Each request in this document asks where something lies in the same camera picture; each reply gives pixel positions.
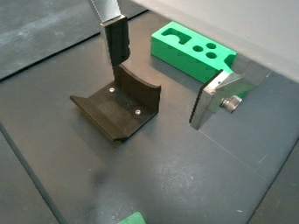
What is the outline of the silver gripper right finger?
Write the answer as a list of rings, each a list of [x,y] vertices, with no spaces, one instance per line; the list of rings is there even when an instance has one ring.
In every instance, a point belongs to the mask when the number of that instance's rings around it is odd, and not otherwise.
[[[239,94],[257,87],[269,74],[267,67],[239,54],[232,63],[232,73],[219,70],[200,88],[191,112],[191,126],[197,130],[219,108],[232,113],[241,103]]]

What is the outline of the black-padded gripper left finger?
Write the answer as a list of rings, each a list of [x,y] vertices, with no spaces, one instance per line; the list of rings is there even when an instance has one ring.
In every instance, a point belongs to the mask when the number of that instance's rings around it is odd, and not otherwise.
[[[117,0],[88,0],[88,3],[98,20],[110,65],[114,67],[129,57],[126,17],[120,12]]]

